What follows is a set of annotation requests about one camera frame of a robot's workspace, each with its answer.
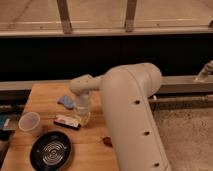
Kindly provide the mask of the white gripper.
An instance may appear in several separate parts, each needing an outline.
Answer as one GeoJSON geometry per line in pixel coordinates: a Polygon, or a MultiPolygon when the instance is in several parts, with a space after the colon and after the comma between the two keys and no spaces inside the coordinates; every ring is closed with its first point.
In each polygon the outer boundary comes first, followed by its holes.
{"type": "Polygon", "coordinates": [[[89,106],[80,106],[78,104],[75,104],[75,111],[78,113],[75,115],[75,117],[79,121],[80,125],[82,127],[85,127],[88,124],[91,115],[91,113],[89,112],[89,106]]]}

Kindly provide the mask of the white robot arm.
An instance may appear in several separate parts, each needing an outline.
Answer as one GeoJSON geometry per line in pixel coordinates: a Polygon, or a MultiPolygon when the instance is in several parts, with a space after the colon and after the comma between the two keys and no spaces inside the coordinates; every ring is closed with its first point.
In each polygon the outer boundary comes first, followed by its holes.
{"type": "Polygon", "coordinates": [[[90,112],[90,92],[100,92],[120,171],[171,171],[148,102],[161,85],[161,71],[151,63],[121,65],[98,77],[83,75],[70,81],[81,119],[90,112]]]}

